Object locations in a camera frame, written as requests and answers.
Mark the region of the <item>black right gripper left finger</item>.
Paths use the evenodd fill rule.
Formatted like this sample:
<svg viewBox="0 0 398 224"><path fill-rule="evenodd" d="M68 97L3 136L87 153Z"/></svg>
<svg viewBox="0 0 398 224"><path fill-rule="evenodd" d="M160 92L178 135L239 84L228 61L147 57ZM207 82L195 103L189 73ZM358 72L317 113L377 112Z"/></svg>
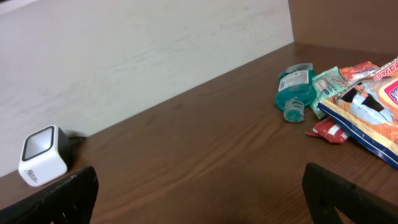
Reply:
<svg viewBox="0 0 398 224"><path fill-rule="evenodd" d="M1 223L89 223L99 182L94 167L79 169L1 210Z"/></svg>

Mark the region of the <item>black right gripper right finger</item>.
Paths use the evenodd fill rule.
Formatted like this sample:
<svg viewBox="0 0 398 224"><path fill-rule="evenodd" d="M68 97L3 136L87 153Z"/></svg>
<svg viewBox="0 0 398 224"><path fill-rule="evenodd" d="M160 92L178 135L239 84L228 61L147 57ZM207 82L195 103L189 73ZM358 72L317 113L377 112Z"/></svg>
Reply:
<svg viewBox="0 0 398 224"><path fill-rule="evenodd" d="M302 188L314 223L341 223L337 211L354 223L397 223L397 206L328 169L308 163Z"/></svg>

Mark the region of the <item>red orange snack bar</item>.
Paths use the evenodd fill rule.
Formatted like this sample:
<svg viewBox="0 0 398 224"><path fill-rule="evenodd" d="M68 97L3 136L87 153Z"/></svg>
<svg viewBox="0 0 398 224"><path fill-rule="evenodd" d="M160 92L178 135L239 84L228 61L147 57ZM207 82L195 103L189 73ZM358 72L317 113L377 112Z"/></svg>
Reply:
<svg viewBox="0 0 398 224"><path fill-rule="evenodd" d="M332 144L343 144L349 134L343 128L333 121L332 118L326 118L318 122L314 127L305 133L307 136L323 138Z"/></svg>

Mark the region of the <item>yellow snack bag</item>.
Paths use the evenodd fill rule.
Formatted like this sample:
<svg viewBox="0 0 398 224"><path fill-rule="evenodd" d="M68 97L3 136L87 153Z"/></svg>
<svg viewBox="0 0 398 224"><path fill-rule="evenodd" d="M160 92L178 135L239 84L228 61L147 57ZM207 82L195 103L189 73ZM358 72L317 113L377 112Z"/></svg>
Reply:
<svg viewBox="0 0 398 224"><path fill-rule="evenodd" d="M397 59L379 67L318 107L343 130L397 168Z"/></svg>

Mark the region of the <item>teal mouthwash bottle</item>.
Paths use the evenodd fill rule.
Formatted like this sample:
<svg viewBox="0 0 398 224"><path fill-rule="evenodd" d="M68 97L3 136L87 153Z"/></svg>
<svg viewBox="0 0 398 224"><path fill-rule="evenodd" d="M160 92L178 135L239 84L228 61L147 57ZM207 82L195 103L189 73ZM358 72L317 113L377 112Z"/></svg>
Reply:
<svg viewBox="0 0 398 224"><path fill-rule="evenodd" d="M317 97L312 80L314 76L312 63L296 64L279 73L275 104L286 121L299 123L305 119L305 108Z"/></svg>

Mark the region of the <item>pale teal snack packet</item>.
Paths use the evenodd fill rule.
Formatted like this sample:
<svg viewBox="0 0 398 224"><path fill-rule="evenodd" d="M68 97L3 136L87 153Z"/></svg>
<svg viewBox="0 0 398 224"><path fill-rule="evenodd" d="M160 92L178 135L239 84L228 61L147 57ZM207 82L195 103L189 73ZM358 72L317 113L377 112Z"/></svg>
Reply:
<svg viewBox="0 0 398 224"><path fill-rule="evenodd" d="M331 98L349 87L349 83L340 75L337 66L313 77L312 84L317 97L310 107L318 119L325 116L325 113L318 107L319 102Z"/></svg>

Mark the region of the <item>small orange snack packet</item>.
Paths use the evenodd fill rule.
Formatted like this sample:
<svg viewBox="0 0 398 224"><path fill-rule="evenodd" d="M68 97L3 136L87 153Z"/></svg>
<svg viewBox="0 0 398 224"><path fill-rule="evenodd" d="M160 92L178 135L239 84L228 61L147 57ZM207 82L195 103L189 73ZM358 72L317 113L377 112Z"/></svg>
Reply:
<svg viewBox="0 0 398 224"><path fill-rule="evenodd" d="M340 68L339 73L349 84L353 84L358 80L362 80L370 76L370 74L372 74L378 68L379 67L377 65L367 61L352 67Z"/></svg>

